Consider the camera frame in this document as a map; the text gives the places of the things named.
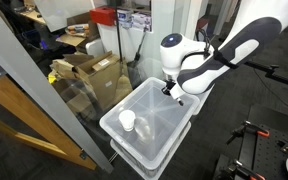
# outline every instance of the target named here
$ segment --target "plastic cup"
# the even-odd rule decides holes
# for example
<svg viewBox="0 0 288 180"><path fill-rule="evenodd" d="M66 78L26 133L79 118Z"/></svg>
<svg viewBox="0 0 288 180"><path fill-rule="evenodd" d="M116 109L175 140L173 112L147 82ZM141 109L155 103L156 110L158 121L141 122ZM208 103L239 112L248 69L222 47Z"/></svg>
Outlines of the plastic cup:
<svg viewBox="0 0 288 180"><path fill-rule="evenodd" d="M119 120L125 131L132 131L134 128L135 113L131 110L124 110L119 115Z"/></svg>

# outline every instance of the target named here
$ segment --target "cable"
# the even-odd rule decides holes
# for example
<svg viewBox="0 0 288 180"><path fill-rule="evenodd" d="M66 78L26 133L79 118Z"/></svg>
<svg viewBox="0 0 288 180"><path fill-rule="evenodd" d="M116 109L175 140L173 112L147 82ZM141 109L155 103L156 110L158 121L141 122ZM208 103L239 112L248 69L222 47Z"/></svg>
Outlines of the cable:
<svg viewBox="0 0 288 180"><path fill-rule="evenodd" d="M207 33L204 29L199 29L198 31L195 32L196 39L198 39L198 33L199 32L202 33L202 35L204 36L204 40L205 40L204 50L205 50L205 52L208 52L208 50L211 47L210 39L208 38Z"/></svg>
<svg viewBox="0 0 288 180"><path fill-rule="evenodd" d="M288 104L285 102L285 101L283 101L283 99L282 98L280 98L274 91L272 91L268 86L267 86L267 84L263 81L263 79L260 77L260 75L257 73L257 71L255 70L255 68L253 68L253 71L254 71L254 73L256 74L256 76L259 78L259 80L262 82L262 84L265 86L265 88L267 89L267 90L269 90L277 99L279 99L286 107L288 107Z"/></svg>

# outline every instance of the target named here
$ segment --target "black cable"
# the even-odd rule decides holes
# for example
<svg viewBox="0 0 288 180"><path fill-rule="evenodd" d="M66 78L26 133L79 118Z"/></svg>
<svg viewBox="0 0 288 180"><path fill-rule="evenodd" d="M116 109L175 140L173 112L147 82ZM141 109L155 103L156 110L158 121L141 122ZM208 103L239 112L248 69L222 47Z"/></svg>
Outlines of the black cable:
<svg viewBox="0 0 288 180"><path fill-rule="evenodd" d="M199 32L202 33L202 35L204 36L204 41L205 41L204 50L208 52L208 50L210 49L210 46L211 46L210 39L208 38L208 35L204 29L199 29L198 31L195 32L196 39L198 39L198 33Z"/></svg>
<svg viewBox="0 0 288 180"><path fill-rule="evenodd" d="M205 55L207 55L207 54L205 54L205 52L191 52L191 53L188 53L188 54L186 54L186 55L182 58L181 64L183 64L183 62L185 61L185 59L187 59L188 57L195 56L195 55L203 55L203 56L205 56Z"/></svg>
<svg viewBox="0 0 288 180"><path fill-rule="evenodd" d="M269 90L277 99L279 99L286 107L288 107L288 104L285 102L285 101L283 101L283 99L282 98L280 98L274 91L272 91L268 86L267 86L267 84L263 81L263 79L260 77L260 75L257 73L257 71L255 70L255 68L253 68L253 71L254 71L254 73L256 74L256 76L259 78L259 80L262 82L262 84L265 86L265 88L267 89L267 90Z"/></svg>

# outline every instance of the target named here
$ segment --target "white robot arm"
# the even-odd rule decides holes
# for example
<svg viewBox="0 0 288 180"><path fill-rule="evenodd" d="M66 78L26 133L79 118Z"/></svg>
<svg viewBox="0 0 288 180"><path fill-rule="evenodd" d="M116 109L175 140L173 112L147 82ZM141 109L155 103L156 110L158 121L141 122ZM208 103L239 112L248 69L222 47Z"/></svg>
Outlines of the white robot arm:
<svg viewBox="0 0 288 180"><path fill-rule="evenodd" d="M204 53L204 42L181 34L166 36L160 47L166 90L174 99L184 93L201 94L225 72L248 61L250 56L276 38L288 26L288 0L242 0L234 26L218 50Z"/></svg>

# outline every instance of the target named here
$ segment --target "plastic storage bin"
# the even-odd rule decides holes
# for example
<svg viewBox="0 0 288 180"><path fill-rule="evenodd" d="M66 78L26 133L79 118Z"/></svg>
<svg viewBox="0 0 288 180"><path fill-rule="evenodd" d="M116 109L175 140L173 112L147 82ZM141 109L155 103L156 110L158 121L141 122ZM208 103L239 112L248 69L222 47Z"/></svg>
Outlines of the plastic storage bin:
<svg viewBox="0 0 288 180"><path fill-rule="evenodd" d="M165 85L159 79L148 78L100 120L101 127L148 177L156 175L199 105L196 96L185 94L181 97L184 105L180 106L161 92ZM118 119L127 109L136 115L130 132L124 131Z"/></svg>
<svg viewBox="0 0 288 180"><path fill-rule="evenodd" d="M154 170L148 170L145 167L143 167L130 153L128 153L123 147L121 147L114 140L111 140L111 146L144 179L157 180L161 176L161 174L164 171L164 169L166 168L167 164L172 159L175 151L180 146L181 142L183 141L184 137L186 136L186 134L188 133L190 128L191 128L191 123L188 122L186 127L182 131L181 135L177 139L177 141L175 141L175 143L173 144L173 146L169 150L169 153L165 156L165 159L163 160L161 165Z"/></svg>

